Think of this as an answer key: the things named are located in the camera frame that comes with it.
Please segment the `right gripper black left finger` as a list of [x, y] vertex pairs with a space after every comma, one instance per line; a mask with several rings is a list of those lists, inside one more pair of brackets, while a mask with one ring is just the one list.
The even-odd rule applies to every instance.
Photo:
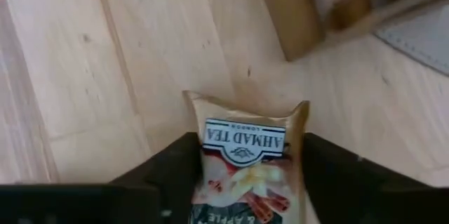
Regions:
[[188, 224], [201, 174], [189, 132], [108, 183], [0, 185], [0, 224]]

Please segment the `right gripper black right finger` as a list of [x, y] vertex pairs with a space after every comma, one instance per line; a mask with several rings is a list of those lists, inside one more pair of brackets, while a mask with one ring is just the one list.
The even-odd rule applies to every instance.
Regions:
[[449, 187], [434, 187], [304, 135], [304, 184], [321, 224], [449, 224]]

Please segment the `wooden three-compartment tea box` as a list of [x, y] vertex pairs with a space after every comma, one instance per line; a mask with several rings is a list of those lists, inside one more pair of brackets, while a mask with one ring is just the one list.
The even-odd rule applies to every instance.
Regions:
[[435, 0], [341, 0], [321, 18], [315, 0], [264, 0], [286, 60], [296, 60], [322, 42], [335, 43]]

